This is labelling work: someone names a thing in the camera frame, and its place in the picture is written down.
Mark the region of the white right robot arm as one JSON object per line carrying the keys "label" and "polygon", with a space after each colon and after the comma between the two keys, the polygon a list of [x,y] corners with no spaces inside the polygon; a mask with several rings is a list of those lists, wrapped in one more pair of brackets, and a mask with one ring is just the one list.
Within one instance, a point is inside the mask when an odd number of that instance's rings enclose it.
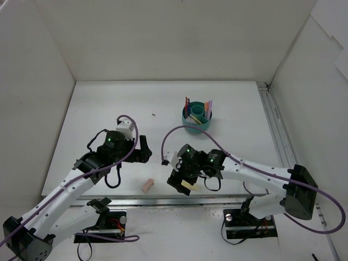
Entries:
{"label": "white right robot arm", "polygon": [[244,201],[240,216],[247,224],[277,214],[288,214],[300,220],[312,218],[318,186],[301,165],[292,169],[270,167],[232,159],[222,150],[197,151],[188,144],[178,152],[164,151],[162,163],[173,168],[167,183],[187,196],[191,190],[183,183],[194,185],[198,178],[229,179],[268,190],[268,195],[251,196]]}

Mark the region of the red ballpoint pen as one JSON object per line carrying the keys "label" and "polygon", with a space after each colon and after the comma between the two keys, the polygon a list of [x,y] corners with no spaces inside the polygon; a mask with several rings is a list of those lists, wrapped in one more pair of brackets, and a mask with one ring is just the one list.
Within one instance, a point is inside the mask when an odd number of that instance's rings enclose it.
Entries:
{"label": "red ballpoint pen", "polygon": [[184,107],[184,113],[185,118],[189,116],[189,106],[190,106],[190,99],[188,97],[185,98],[185,107]]}

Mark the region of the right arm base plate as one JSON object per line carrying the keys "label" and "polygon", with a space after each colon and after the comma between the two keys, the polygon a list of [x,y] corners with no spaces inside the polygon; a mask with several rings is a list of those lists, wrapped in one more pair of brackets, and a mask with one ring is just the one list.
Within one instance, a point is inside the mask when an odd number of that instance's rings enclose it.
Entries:
{"label": "right arm base plate", "polygon": [[248,239],[277,238],[278,233],[273,216],[258,219],[241,209],[224,209],[221,234],[224,240],[238,245]]}

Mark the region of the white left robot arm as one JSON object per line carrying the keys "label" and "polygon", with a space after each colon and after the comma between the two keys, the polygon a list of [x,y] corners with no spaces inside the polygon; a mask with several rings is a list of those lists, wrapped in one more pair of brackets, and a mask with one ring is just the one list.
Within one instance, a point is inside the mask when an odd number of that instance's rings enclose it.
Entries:
{"label": "white left robot arm", "polygon": [[108,130],[104,143],[78,159],[65,179],[32,210],[3,224],[6,245],[20,260],[46,260],[53,248],[75,233],[102,228],[109,221],[110,200],[91,200],[76,215],[62,217],[71,204],[123,162],[146,163],[152,156],[146,137],[128,138]]}

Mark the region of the orange capped marker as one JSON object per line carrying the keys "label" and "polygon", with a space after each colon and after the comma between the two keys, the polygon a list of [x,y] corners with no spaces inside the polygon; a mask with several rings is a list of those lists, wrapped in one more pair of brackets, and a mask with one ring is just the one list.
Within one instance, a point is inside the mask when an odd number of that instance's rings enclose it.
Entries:
{"label": "orange capped marker", "polygon": [[204,117],[208,118],[208,109],[209,109],[209,102],[204,103]]}

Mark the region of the pink highlighter block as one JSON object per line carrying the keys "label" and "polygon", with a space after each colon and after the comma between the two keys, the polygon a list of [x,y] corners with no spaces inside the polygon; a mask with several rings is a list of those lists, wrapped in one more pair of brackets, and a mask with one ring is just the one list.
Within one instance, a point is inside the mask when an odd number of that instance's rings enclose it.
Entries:
{"label": "pink highlighter block", "polygon": [[207,120],[210,120],[211,118],[211,114],[212,114],[212,105],[213,105],[213,101],[212,100],[209,100],[209,109],[208,109],[208,118]]}

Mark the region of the yellow highlighter block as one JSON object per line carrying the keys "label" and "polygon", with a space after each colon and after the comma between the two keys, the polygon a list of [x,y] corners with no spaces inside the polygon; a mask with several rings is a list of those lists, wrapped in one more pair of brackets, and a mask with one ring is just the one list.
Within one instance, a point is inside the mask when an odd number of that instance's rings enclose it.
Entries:
{"label": "yellow highlighter block", "polygon": [[182,181],[181,185],[184,186],[185,188],[191,190],[191,191],[200,191],[201,187],[198,184],[191,185],[187,181]]}

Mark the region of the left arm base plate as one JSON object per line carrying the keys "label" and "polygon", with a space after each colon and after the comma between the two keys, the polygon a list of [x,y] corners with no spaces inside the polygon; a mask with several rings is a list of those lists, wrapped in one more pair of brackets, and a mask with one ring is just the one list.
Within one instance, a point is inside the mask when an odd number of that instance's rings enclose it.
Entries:
{"label": "left arm base plate", "polygon": [[[123,239],[125,237],[127,222],[127,212],[124,210],[111,210],[108,214],[105,224],[102,227],[91,227],[84,230],[87,233],[100,235],[106,238]],[[101,243],[113,243],[107,239],[100,239],[94,237],[85,237],[83,235],[76,235],[73,239],[74,244],[101,244]]]}

